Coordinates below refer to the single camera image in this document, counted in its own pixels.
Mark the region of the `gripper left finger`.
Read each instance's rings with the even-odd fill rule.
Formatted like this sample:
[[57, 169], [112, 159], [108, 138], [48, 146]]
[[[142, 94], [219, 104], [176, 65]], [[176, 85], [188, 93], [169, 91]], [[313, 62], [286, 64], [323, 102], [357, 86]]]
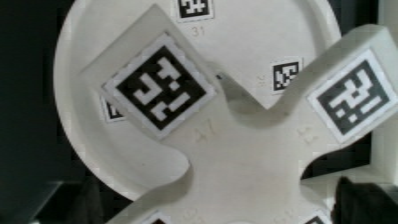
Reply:
[[105, 224], [98, 179], [50, 182], [11, 224]]

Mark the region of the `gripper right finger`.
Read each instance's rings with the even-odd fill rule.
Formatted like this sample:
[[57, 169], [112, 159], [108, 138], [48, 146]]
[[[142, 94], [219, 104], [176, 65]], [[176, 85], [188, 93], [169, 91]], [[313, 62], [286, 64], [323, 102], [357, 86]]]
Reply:
[[398, 224], [398, 186], [339, 178], [332, 224]]

